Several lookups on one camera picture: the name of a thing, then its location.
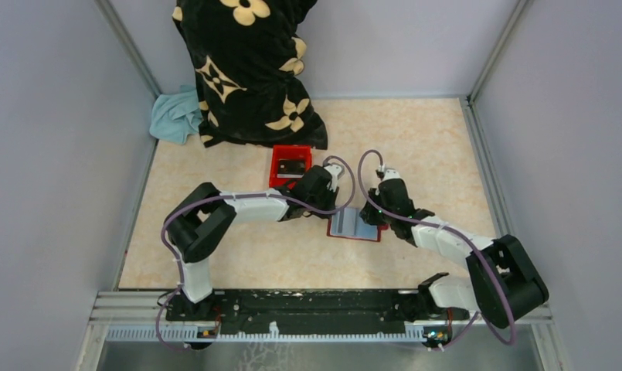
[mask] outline floral patterned blanket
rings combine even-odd
[[[222,141],[327,148],[304,85],[297,37],[317,0],[177,0],[172,18],[195,68],[206,147]]]

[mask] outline gray wall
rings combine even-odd
[[[174,2],[110,0],[164,91],[194,83]],[[517,0],[319,0],[299,29],[316,97],[466,94]]]
[[[622,369],[622,0],[536,1],[476,107],[574,369]]]
[[[74,366],[124,252],[151,104],[93,1],[0,2],[0,370]]]

